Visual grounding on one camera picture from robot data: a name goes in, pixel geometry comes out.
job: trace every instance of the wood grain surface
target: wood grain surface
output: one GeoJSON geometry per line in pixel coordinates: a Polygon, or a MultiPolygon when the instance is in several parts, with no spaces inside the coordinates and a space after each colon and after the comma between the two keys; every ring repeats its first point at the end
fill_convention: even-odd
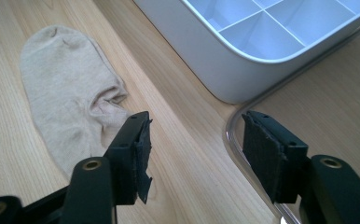
{"type": "Polygon", "coordinates": [[[67,185],[33,124],[19,69],[28,37],[59,23],[101,45],[130,93],[121,105],[154,120],[148,203],[120,206],[119,223],[277,223],[226,151],[236,106],[201,85],[132,1],[101,4],[121,29],[88,0],[0,0],[0,195],[28,204],[67,185]]]}

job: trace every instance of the transparent plastic container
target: transparent plastic container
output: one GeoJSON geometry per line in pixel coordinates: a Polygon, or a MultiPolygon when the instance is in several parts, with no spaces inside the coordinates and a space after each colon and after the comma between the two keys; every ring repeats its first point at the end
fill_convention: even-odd
{"type": "Polygon", "coordinates": [[[360,26],[360,0],[133,0],[218,99],[257,97],[360,26]]]}

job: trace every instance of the sock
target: sock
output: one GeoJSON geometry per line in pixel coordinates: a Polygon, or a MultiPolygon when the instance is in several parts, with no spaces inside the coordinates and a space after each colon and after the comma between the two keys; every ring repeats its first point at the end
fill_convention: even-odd
{"type": "Polygon", "coordinates": [[[35,127],[68,178],[75,165],[103,156],[126,118],[127,95],[98,44],[79,31],[46,27],[26,42],[21,74],[35,127]]]}

